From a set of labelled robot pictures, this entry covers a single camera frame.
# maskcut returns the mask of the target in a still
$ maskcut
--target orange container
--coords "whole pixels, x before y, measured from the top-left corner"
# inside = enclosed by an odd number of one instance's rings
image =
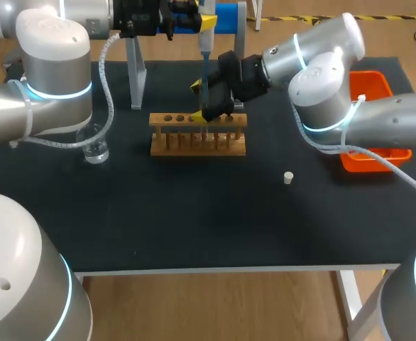
[[[378,71],[351,71],[350,92],[353,101],[357,100],[360,94],[364,94],[368,101],[393,96],[385,76]],[[370,150],[397,167],[412,157],[410,149],[372,148]],[[344,168],[352,173],[391,172],[389,168],[365,154],[341,154],[341,160]]]

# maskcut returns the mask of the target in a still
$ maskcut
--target white cable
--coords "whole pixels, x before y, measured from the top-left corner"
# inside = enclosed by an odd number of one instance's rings
[[[397,166],[394,166],[391,162],[389,162],[388,160],[385,160],[384,158],[382,158],[381,156],[379,156],[378,154],[369,151],[368,149],[364,149],[358,146],[350,146],[350,145],[345,145],[343,146],[329,146],[329,145],[325,145],[325,144],[316,144],[313,140],[311,140],[309,138],[309,136],[306,134],[302,123],[301,123],[301,119],[300,119],[300,115],[298,115],[296,108],[293,106],[292,103],[292,108],[293,108],[293,116],[295,117],[295,121],[298,127],[298,130],[301,133],[301,136],[303,137],[303,139],[312,147],[320,150],[320,151],[338,151],[339,153],[343,153],[344,150],[347,151],[355,151],[358,153],[363,153],[366,154],[368,156],[370,156],[371,158],[376,159],[378,162],[380,162],[382,165],[388,167],[389,169],[392,170],[392,172],[394,172],[396,175],[400,176],[406,183],[408,183],[409,185],[411,185],[413,188],[416,189],[416,180],[414,180],[412,177],[410,177],[407,173],[405,173],[403,170],[400,170]]]
[[[102,139],[106,135],[107,131],[110,129],[114,121],[115,107],[114,107],[114,100],[111,97],[109,84],[107,83],[107,79],[106,79],[105,62],[106,62],[106,56],[107,56],[107,53],[109,52],[110,47],[116,41],[120,39],[121,38],[120,38],[119,33],[110,37],[104,44],[104,47],[102,48],[101,56],[99,57],[99,78],[101,79],[102,89],[104,90],[104,94],[106,96],[106,101],[107,101],[107,106],[109,108],[109,115],[107,116],[107,121],[104,127],[102,127],[101,131],[90,139],[77,142],[77,143],[73,143],[73,144],[62,144],[60,142],[37,139],[36,137],[29,137],[28,139],[24,140],[25,142],[31,142],[34,144],[42,144],[44,146],[49,146],[49,147],[54,147],[54,148],[75,149],[75,148],[81,148],[81,147],[85,147],[90,144],[93,144],[94,142]]]
[[[25,132],[23,133],[22,139],[27,139],[31,134],[31,129],[33,128],[33,108],[31,107],[30,96],[23,86],[18,80],[9,80],[8,83],[14,83],[17,88],[20,90],[23,101],[25,102],[25,110],[26,110],[26,125],[25,125]]]

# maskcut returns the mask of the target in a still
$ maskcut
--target black table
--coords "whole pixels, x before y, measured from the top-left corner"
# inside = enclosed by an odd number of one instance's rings
[[[131,111],[126,63],[109,63],[117,112],[103,165],[82,151],[0,146],[0,193],[33,214],[74,271],[334,269],[399,264],[416,248],[416,191],[393,174],[348,174],[338,156],[306,145],[284,92],[246,104],[245,158],[151,158],[149,113],[195,111],[189,86],[201,67],[147,63],[143,109]],[[395,58],[355,69],[381,71],[395,94],[412,91]],[[20,74],[14,66],[9,77]],[[102,123],[96,65],[93,75]],[[416,179],[416,151],[403,169]]]

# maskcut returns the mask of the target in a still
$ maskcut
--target white bottle cap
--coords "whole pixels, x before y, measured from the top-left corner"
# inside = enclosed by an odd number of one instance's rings
[[[289,185],[293,180],[292,172],[285,172],[284,174],[284,184]]]

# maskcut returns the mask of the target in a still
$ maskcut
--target table leg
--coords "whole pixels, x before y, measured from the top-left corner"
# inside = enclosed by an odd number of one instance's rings
[[[77,277],[77,279],[79,280],[80,284],[83,284],[83,275],[79,275],[79,274],[75,274],[75,276]]]
[[[336,275],[348,323],[349,341],[364,341],[378,323],[377,303],[389,274],[383,277],[364,305],[353,270],[336,271]]]
[[[262,6],[263,6],[263,0],[256,0],[258,3],[256,4],[257,6],[257,12],[255,13],[256,15],[256,31],[260,30],[260,25],[262,22]]]

